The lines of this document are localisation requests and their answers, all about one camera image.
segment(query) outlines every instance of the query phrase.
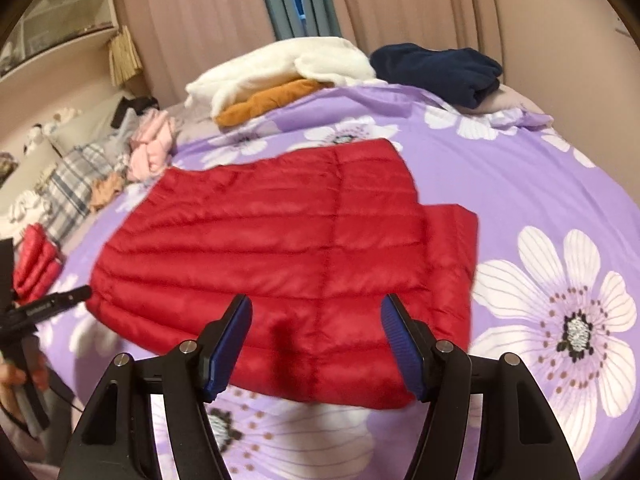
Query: wall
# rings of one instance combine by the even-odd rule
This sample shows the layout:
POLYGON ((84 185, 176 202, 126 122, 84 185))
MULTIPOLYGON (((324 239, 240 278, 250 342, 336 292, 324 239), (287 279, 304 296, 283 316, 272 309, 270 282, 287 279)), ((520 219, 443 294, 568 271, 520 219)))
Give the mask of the wall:
POLYGON ((107 47, 81 52, 32 77, 0 84, 0 150, 22 156, 26 134, 35 123, 50 121, 63 107, 87 110, 115 93, 107 47))
POLYGON ((640 205, 640 51, 606 0, 497 0, 505 83, 640 205))

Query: black handheld device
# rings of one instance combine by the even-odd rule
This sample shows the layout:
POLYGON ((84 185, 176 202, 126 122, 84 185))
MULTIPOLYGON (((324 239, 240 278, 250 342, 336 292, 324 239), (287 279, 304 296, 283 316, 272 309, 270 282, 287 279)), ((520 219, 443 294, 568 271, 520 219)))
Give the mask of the black handheld device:
POLYGON ((14 242, 0 240, 0 352, 6 362, 27 372, 27 381, 15 386, 14 394, 31 436, 36 437, 49 427, 44 398, 31 378, 40 354, 36 324, 88 300, 91 288, 81 286, 17 307, 13 274, 14 242))
MULTIPOLYGON (((252 320, 238 295, 222 319, 168 354, 135 361, 119 354, 74 432, 58 480, 161 480, 150 394, 164 396, 169 438, 183 480, 230 480, 203 402, 223 391, 252 320)), ((388 295, 382 325, 409 391, 430 408, 404 480, 455 480, 471 394, 483 394, 474 480, 579 480, 571 450, 522 360, 469 356, 412 319, 388 295)), ((34 480, 0 431, 0 466, 34 480)))

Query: pink curtain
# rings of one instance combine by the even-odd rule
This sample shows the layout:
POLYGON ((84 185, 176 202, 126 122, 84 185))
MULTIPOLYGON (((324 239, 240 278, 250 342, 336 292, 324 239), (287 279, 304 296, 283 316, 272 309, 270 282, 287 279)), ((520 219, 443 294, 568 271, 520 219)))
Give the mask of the pink curtain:
POLYGON ((343 35, 367 54, 410 41, 434 50, 471 46, 501 60, 494 0, 333 0, 343 35))
POLYGON ((264 0, 114 0, 162 106, 201 73, 275 40, 264 0))

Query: red puffer jacket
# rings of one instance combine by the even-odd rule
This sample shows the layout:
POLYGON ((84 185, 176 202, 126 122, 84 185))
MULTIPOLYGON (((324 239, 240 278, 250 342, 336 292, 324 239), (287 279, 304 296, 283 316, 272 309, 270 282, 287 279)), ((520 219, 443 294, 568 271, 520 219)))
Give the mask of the red puffer jacket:
POLYGON ((405 406, 380 323, 385 294, 465 348, 477 218, 421 206, 387 140, 166 172, 105 245, 88 308, 167 352, 236 293, 254 321, 232 383, 300 401, 405 406))
POLYGON ((47 239, 42 225, 28 225, 14 269, 14 289, 19 303, 39 300, 61 273, 58 247, 47 239))

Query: white blanket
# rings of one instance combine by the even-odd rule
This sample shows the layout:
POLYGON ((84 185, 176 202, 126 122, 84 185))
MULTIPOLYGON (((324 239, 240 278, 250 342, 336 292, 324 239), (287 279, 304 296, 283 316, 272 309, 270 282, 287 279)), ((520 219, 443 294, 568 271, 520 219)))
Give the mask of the white blanket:
POLYGON ((367 56, 344 38, 292 38, 236 57, 186 86, 185 106, 211 104, 215 117, 232 104, 297 78, 336 86, 377 83, 367 56))

